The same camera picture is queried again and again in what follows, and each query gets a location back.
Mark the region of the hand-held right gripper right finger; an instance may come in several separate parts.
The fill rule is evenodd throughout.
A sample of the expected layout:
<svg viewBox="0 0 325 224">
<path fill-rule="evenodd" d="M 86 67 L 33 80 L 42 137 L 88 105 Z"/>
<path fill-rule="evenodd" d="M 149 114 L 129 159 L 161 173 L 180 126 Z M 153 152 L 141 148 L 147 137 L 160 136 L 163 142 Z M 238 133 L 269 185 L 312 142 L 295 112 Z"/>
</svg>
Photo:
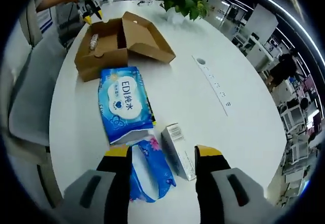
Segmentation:
<svg viewBox="0 0 325 224">
<path fill-rule="evenodd" d="M 197 145 L 194 152 L 201 223 L 274 222 L 276 209 L 256 181 L 215 148 Z"/>
</svg>

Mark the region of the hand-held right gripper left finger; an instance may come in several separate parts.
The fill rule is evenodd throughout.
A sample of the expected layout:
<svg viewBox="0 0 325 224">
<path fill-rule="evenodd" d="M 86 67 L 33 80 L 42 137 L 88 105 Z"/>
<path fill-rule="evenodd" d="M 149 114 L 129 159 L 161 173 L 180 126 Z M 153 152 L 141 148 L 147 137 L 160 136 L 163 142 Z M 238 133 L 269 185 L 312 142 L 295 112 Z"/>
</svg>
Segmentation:
<svg viewBox="0 0 325 224">
<path fill-rule="evenodd" d="M 95 170 L 66 188 L 63 218 L 68 223 L 127 223 L 131 170 L 131 147 L 111 147 Z"/>
</svg>

